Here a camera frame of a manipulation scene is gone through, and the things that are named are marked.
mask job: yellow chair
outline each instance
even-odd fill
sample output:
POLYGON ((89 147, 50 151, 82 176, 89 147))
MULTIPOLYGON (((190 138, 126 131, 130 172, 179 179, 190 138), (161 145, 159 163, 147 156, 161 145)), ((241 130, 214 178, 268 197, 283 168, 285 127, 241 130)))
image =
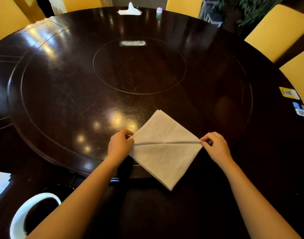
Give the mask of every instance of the yellow chair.
POLYGON ((14 0, 31 23, 45 19, 45 15, 36 0, 14 0))
POLYGON ((166 11, 198 18, 203 0, 168 0, 166 11))
POLYGON ((284 64, 280 70, 288 78, 304 102, 304 52, 284 64))
POLYGON ((0 40, 29 24, 13 0, 0 0, 0 40))
POLYGON ((63 0, 67 12, 102 7, 100 0, 63 0))
POLYGON ((304 34, 304 14, 276 5, 245 39, 275 62, 304 34))

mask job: hand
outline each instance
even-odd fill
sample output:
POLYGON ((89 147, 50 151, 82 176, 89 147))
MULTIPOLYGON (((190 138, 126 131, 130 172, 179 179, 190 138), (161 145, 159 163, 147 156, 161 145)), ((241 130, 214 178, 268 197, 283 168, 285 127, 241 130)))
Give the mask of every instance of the hand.
POLYGON ((224 170, 230 164, 233 164, 233 158, 229 151, 226 140, 217 132, 209 132, 201 139, 201 145, 206 149, 212 160, 224 170), (206 141, 212 140, 213 145, 210 146, 206 141))
POLYGON ((116 166, 119 166, 122 161, 129 155, 133 148, 134 139, 127 139, 126 136, 132 136, 133 132, 122 129, 114 134, 108 145, 108 159, 113 160, 116 166))

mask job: dark wooden table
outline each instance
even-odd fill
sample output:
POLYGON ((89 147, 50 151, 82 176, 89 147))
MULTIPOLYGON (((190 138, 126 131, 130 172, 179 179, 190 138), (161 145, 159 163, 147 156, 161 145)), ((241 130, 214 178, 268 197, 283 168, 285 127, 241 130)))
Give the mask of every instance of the dark wooden table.
MULTIPOLYGON (((303 103, 279 90, 290 82, 211 24, 117 10, 52 17, 0 41, 0 171, 12 173, 0 196, 0 238, 24 201, 51 185, 77 186, 104 160, 111 135, 135 132, 157 109, 198 137, 221 133, 304 237, 304 117, 292 102, 303 103)), ((86 237, 249 237, 225 175, 204 149, 172 192, 131 158, 115 177, 121 181, 107 189, 86 237)))

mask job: yellow sticker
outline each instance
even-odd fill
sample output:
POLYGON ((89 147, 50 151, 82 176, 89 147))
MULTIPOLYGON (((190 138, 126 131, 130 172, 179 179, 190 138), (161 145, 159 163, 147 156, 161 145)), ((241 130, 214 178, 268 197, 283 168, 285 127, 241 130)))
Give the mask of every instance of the yellow sticker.
POLYGON ((300 100, 300 97, 298 96, 297 92, 294 89, 279 87, 281 90, 281 93, 284 97, 289 97, 293 99, 300 100))

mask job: floor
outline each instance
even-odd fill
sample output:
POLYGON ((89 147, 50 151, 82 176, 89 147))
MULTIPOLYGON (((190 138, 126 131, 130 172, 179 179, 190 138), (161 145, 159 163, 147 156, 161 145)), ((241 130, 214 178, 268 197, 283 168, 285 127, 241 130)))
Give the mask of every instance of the floor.
POLYGON ((112 2, 114 7, 128 6, 129 2, 132 2, 134 7, 162 7, 165 9, 168 0, 112 0, 112 2))

